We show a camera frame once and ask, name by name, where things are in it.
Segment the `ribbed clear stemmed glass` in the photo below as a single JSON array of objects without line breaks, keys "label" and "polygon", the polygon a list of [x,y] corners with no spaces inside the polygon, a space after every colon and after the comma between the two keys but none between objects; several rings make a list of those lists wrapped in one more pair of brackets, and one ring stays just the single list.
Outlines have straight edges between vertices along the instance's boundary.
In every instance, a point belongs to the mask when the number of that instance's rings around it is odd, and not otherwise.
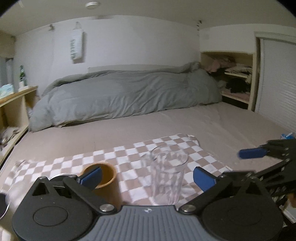
[{"label": "ribbed clear stemmed glass", "polygon": [[6,188],[1,190],[1,219],[9,210],[14,213],[29,191],[32,185],[31,181],[27,180],[24,174],[20,174],[20,171],[26,172],[30,163],[31,161],[27,160],[16,162],[4,182]]}]

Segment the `clear glass mug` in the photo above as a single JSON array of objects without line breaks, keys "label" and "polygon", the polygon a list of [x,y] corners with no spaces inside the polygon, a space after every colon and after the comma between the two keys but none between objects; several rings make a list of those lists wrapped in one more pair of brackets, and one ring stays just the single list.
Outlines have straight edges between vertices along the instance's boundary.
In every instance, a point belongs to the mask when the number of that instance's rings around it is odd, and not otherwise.
[{"label": "clear glass mug", "polygon": [[157,205],[174,205],[181,195],[189,154],[177,145],[160,145],[140,158],[149,169],[152,197]]}]

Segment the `crumpled cloth on shelf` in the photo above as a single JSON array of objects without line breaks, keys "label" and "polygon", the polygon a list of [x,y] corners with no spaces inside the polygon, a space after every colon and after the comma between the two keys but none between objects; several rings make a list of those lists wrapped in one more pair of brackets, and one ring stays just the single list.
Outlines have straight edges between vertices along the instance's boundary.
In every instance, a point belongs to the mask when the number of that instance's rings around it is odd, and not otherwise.
[{"label": "crumpled cloth on shelf", "polygon": [[8,142],[20,132],[20,128],[18,127],[7,127],[1,131],[1,151],[8,144]]}]

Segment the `green glass bottle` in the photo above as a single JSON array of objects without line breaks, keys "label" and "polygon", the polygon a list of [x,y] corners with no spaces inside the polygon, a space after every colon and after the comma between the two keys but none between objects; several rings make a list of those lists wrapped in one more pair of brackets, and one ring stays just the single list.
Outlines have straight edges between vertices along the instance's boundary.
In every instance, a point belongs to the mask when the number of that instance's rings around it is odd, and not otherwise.
[{"label": "green glass bottle", "polygon": [[26,74],[25,74],[25,70],[24,70],[24,67],[23,65],[20,66],[20,83],[23,84],[23,86],[27,86],[27,77],[26,77]]}]

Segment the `folded clothes pile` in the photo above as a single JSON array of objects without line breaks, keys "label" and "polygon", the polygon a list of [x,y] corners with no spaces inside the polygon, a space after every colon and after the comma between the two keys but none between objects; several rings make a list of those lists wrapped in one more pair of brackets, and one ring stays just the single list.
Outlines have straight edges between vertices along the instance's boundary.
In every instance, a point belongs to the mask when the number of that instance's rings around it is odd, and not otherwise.
[{"label": "folded clothes pile", "polygon": [[252,54],[203,52],[201,65],[218,82],[222,96],[249,103],[253,72]]}]

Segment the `long wooden side shelf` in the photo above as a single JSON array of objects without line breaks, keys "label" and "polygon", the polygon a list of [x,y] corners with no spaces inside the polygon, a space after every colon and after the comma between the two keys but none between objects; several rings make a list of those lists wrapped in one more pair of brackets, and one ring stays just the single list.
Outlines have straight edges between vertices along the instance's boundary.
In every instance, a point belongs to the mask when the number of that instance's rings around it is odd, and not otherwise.
[{"label": "long wooden side shelf", "polygon": [[37,86],[29,87],[1,99],[1,131],[16,130],[16,134],[13,134],[9,141],[3,138],[1,165],[29,128],[27,108],[33,108],[38,101],[37,89]]}]

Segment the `beige bed sheet mattress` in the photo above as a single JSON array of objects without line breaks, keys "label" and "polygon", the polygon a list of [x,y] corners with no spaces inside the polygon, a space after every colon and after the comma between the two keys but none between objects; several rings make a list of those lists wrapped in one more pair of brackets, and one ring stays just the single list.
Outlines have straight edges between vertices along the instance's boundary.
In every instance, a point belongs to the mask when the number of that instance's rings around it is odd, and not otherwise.
[{"label": "beige bed sheet mattress", "polygon": [[224,102],[51,127],[29,132],[21,139],[1,169],[1,184],[20,160],[53,160],[179,133],[195,136],[205,152],[233,170],[261,171],[278,160],[271,157],[241,160],[238,151],[279,139],[288,130],[260,114]]}]

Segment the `small white box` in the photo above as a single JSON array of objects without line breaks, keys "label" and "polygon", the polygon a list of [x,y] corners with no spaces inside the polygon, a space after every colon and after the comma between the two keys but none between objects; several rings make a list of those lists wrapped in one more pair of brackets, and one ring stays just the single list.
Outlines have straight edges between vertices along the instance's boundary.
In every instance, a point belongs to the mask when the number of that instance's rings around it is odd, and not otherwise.
[{"label": "small white box", "polygon": [[25,89],[25,84],[24,84],[23,81],[20,81],[20,82],[18,83],[18,91],[22,91],[22,90],[24,90],[24,89]]}]

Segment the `brown white checkered cloth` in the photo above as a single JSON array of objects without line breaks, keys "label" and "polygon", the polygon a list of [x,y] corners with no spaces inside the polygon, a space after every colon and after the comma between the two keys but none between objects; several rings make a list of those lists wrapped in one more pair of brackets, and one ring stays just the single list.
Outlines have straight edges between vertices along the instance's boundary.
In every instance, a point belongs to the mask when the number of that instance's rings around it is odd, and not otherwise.
[{"label": "brown white checkered cloth", "polygon": [[178,203],[175,204],[176,207],[180,207],[202,193],[202,190],[193,181],[193,170],[195,167],[200,166],[215,176],[230,171],[228,166],[205,152],[200,147],[195,136],[179,133],[132,145],[60,157],[53,160],[41,162],[27,160],[31,161],[31,163],[26,172],[20,171],[20,174],[24,174],[25,178],[33,184],[40,176],[53,178],[60,174],[80,175],[85,168],[92,164],[107,162],[113,165],[117,171],[123,202],[136,205],[152,205],[154,201],[148,184],[150,179],[149,169],[141,166],[140,158],[160,145],[177,145],[189,154],[181,195]]}]

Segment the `tall orange cup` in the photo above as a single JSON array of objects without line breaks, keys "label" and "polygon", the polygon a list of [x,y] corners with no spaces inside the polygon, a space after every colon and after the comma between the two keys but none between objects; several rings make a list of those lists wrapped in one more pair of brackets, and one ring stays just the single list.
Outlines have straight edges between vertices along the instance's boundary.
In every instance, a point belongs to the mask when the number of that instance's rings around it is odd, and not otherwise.
[{"label": "tall orange cup", "polygon": [[81,175],[92,171],[93,169],[100,167],[102,170],[101,182],[92,191],[94,194],[101,196],[108,203],[114,205],[117,210],[121,208],[122,197],[119,188],[119,181],[116,169],[109,163],[99,162],[85,168]]}]

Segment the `grey curtain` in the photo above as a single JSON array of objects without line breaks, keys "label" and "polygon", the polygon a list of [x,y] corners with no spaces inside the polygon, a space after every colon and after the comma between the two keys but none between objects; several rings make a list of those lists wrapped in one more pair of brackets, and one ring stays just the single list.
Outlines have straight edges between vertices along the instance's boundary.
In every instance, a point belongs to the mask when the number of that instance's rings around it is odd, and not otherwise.
[{"label": "grey curtain", "polygon": [[11,84],[14,86],[13,59],[0,57],[0,82],[1,86]]}]

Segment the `wooden clothes shelf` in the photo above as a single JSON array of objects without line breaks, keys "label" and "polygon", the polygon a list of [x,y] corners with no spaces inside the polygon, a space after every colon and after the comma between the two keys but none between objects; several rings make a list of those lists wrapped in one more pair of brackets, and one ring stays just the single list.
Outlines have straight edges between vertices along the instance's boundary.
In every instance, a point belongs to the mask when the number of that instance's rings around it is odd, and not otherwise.
[{"label": "wooden clothes shelf", "polygon": [[259,66],[254,53],[203,51],[201,66],[218,82],[224,102],[255,110]]}]

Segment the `tissue pack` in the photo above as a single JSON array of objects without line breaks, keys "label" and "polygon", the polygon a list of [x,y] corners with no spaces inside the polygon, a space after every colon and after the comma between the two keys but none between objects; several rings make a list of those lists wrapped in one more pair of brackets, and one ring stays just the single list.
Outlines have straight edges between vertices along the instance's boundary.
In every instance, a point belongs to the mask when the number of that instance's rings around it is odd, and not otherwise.
[{"label": "tissue pack", "polygon": [[5,98],[14,93],[14,86],[12,84],[6,84],[0,87],[0,98]]}]

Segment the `grey duvet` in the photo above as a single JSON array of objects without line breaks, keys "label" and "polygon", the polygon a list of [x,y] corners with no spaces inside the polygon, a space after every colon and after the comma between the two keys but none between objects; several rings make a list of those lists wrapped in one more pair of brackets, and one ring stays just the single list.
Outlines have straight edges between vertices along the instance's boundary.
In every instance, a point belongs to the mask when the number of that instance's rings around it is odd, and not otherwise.
[{"label": "grey duvet", "polygon": [[222,100],[217,82],[199,63],[156,70],[102,70],[55,80],[30,116],[29,129],[144,115]]}]

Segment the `white smoke detector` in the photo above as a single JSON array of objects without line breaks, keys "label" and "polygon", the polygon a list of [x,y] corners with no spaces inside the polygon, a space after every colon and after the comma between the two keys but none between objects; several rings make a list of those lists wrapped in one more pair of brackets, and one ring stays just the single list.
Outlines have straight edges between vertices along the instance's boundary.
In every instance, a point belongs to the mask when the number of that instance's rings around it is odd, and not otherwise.
[{"label": "white smoke detector", "polygon": [[85,4],[85,7],[86,7],[86,9],[96,9],[99,7],[99,5],[100,5],[100,3],[97,1],[90,1]]}]

